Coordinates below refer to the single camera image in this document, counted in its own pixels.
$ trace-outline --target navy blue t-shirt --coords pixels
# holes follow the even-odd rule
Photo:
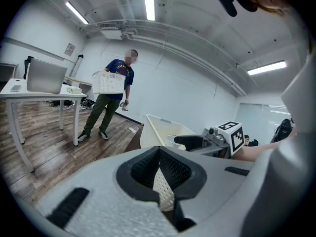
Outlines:
[[[124,61],[115,59],[106,66],[111,73],[119,74],[125,76],[124,90],[126,90],[126,85],[132,85],[134,80],[134,71],[132,68],[125,64]],[[112,99],[122,100],[123,94],[106,94]]]

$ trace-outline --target man holding white basket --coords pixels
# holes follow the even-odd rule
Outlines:
[[[138,53],[136,50],[129,50],[125,56],[125,60],[113,60],[109,65],[106,66],[105,71],[119,74],[125,76],[124,90],[126,94],[126,100],[124,105],[128,105],[128,97],[130,93],[130,86],[133,84],[134,79],[134,71],[131,68],[131,64],[133,64],[138,57]],[[123,98],[123,94],[99,94],[95,104],[93,106],[92,112],[88,117],[88,120],[84,126],[84,130],[81,135],[78,137],[78,142],[83,141],[88,138],[91,134],[91,130],[103,112],[105,106],[107,105],[107,109],[105,115],[103,117],[101,126],[99,127],[99,134],[102,136],[104,140],[108,139],[107,134],[105,133],[108,125],[114,115],[114,112],[119,107],[119,103]]]

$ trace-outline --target smartphone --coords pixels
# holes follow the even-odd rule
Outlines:
[[[21,89],[21,85],[14,85],[11,88],[11,92],[18,92],[18,91],[20,91],[20,89]]]

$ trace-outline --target black and white marker cube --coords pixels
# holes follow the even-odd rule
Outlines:
[[[245,143],[241,123],[230,121],[216,126],[218,134],[221,134],[231,146],[231,155],[236,153]]]

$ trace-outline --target table leg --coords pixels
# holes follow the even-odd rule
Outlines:
[[[17,111],[17,104],[16,103],[12,103],[12,110],[13,110],[13,118],[14,118],[14,125],[15,125],[15,130],[18,134],[20,143],[23,144],[24,143],[24,139],[21,133],[21,128],[20,128],[20,124],[19,124],[19,116],[18,116],[18,111]]]
[[[20,141],[19,141],[19,138],[18,138],[18,134],[17,134],[16,129],[15,129],[15,124],[14,124],[14,120],[13,120],[12,103],[9,100],[6,101],[6,114],[8,116],[9,128],[10,128],[16,149],[18,150],[24,164],[26,165],[27,170],[29,172],[32,172],[32,171],[34,171],[33,166],[31,165],[29,159],[26,157],[26,155],[23,151],[23,148],[22,148]]]
[[[78,145],[78,119],[79,119],[79,101],[75,103],[74,111],[74,126],[73,126],[73,136],[74,136],[74,145]]]
[[[59,129],[63,130],[63,112],[64,112],[64,100],[60,100],[59,104]]]

